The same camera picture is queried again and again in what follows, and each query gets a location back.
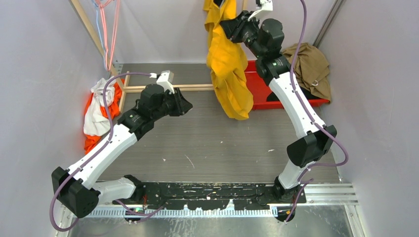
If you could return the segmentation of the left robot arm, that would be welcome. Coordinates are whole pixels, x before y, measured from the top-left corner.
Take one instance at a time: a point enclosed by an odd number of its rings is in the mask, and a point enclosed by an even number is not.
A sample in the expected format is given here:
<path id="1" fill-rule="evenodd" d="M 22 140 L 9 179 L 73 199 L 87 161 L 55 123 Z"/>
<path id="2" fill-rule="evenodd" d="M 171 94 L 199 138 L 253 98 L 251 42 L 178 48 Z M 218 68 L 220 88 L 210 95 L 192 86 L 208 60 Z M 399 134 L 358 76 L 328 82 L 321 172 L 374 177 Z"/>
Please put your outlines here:
<path id="1" fill-rule="evenodd" d="M 178 87 L 170 91 L 161 85 L 147 85 L 135 106 L 120 116 L 97 147 L 69 168 L 57 167 L 52 172 L 57 199 L 78 218 L 88 216 L 98 205 L 108 202 L 140 203 L 145 188 L 134 176 L 125 175 L 104 183 L 99 183 L 98 178 L 117 157 L 153 129 L 157 120 L 185 115 L 192 108 Z"/>

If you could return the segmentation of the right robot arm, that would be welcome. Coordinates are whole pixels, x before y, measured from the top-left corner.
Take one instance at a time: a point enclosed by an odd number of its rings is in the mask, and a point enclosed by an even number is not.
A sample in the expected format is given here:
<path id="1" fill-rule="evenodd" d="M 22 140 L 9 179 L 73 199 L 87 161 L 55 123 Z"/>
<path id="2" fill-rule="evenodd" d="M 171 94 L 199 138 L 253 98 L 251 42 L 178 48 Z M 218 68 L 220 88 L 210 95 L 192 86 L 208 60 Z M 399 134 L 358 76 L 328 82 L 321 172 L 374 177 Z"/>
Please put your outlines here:
<path id="1" fill-rule="evenodd" d="M 251 15 L 245 10 L 220 25 L 229 40 L 243 43 L 256 57 L 257 74 L 282 103 L 296 131 L 297 140 L 287 146 L 289 160 L 272 187 L 275 199 L 285 203 L 298 192 L 301 174 L 329 151 L 330 137 L 336 137 L 337 130 L 320 119 L 291 73 L 292 67 L 281 53 L 285 38 L 282 23 L 272 18 L 260 23 Z"/>

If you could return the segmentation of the yellow pleated skirt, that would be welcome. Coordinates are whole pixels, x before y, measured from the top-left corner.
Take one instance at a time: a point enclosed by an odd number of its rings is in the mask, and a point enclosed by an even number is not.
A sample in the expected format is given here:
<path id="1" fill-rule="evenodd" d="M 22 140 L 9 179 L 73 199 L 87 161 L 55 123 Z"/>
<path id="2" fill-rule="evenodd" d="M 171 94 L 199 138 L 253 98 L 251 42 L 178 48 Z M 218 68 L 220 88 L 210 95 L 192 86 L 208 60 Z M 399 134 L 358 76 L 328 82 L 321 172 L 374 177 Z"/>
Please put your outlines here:
<path id="1" fill-rule="evenodd" d="M 210 69 L 215 95 L 231 119 L 246 120 L 253 107 L 253 95 L 247 87 L 245 69 L 248 60 L 239 44 L 232 43 L 221 27 L 222 20 L 236 17 L 235 0 L 205 0 L 204 23 L 208 33 L 206 65 Z"/>

